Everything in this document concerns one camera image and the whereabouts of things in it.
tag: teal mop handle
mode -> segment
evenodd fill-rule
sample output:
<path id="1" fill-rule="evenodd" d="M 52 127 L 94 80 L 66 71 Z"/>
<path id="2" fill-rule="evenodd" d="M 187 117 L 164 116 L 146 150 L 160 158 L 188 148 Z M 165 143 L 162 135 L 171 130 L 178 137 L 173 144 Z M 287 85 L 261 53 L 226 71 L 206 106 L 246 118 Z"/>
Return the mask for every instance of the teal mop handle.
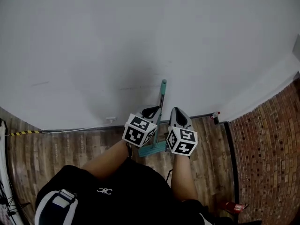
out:
<path id="1" fill-rule="evenodd" d="M 160 112 L 160 115 L 158 117 L 158 120 L 157 120 L 157 130 L 154 134 L 154 146 L 157 146 L 157 138 L 158 138 L 158 126 L 160 124 L 160 119 L 161 119 L 161 113 L 162 113 L 162 110 L 163 110 L 163 104 L 164 104 L 164 98 L 165 98 L 165 89 L 167 87 L 167 80 L 164 79 L 162 82 L 161 82 L 161 86 L 160 86 L 160 93 L 161 93 L 161 97 L 160 97 L 160 102 L 159 102 L 159 107 L 161 108 L 161 112 Z"/>

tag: power outlet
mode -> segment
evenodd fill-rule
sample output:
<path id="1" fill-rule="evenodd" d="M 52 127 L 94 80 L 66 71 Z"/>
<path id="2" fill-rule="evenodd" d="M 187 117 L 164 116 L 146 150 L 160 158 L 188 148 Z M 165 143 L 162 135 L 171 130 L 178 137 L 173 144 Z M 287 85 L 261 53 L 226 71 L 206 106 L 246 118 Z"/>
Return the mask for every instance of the power outlet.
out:
<path id="1" fill-rule="evenodd" d="M 114 121 L 117 120 L 117 118 L 116 117 L 107 117 L 106 120 L 109 121 L 110 123 L 113 123 Z"/>

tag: white wall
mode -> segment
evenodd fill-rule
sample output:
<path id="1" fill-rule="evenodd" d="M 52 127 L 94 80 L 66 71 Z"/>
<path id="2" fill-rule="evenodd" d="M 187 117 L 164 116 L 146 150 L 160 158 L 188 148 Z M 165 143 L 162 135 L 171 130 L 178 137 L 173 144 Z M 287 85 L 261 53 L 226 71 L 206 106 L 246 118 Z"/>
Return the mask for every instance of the white wall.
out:
<path id="1" fill-rule="evenodd" d="M 220 110 L 219 121 L 232 121 L 254 110 L 287 87 L 298 75 L 300 62 L 289 54 L 247 90 L 237 95 Z"/>
<path id="2" fill-rule="evenodd" d="M 300 0 L 0 0 L 0 106 L 41 129 L 218 110 L 290 54 Z"/>

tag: red object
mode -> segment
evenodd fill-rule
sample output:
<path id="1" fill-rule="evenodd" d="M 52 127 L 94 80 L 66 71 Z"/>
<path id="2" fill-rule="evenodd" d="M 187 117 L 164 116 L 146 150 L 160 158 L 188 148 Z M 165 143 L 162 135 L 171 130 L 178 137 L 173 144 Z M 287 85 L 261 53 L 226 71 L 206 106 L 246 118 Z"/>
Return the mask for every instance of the red object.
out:
<path id="1" fill-rule="evenodd" d="M 216 118 L 221 112 L 214 112 L 211 116 L 210 119 Z"/>
<path id="2" fill-rule="evenodd" d="M 230 213 L 240 213 L 245 209 L 245 205 L 236 204 L 234 202 L 222 201 L 219 203 L 219 208 Z"/>

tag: mop head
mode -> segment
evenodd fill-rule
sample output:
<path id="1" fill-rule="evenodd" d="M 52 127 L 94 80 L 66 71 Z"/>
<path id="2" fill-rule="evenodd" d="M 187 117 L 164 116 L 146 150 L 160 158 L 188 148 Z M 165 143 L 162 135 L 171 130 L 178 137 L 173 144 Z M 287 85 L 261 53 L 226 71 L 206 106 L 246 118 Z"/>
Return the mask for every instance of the mop head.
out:
<path id="1" fill-rule="evenodd" d="M 141 147 L 139 149 L 139 156 L 142 158 L 154 153 L 164 152 L 164 151 L 165 151 L 165 141 L 162 141 L 156 144 Z"/>

